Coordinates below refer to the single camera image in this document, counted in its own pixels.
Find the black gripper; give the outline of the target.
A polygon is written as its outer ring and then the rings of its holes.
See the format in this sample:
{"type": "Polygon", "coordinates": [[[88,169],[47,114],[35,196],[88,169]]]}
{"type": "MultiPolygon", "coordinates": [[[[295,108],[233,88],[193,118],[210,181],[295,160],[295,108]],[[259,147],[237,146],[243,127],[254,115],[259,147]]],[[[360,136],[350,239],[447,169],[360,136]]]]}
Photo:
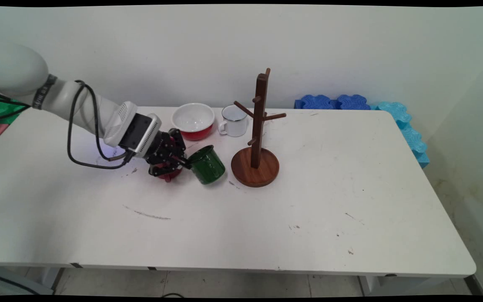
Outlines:
{"type": "Polygon", "coordinates": [[[182,169],[191,169],[185,151],[186,145],[179,129],[157,131],[144,157],[150,165],[149,174],[153,177],[176,177],[182,173],[182,169]]]}

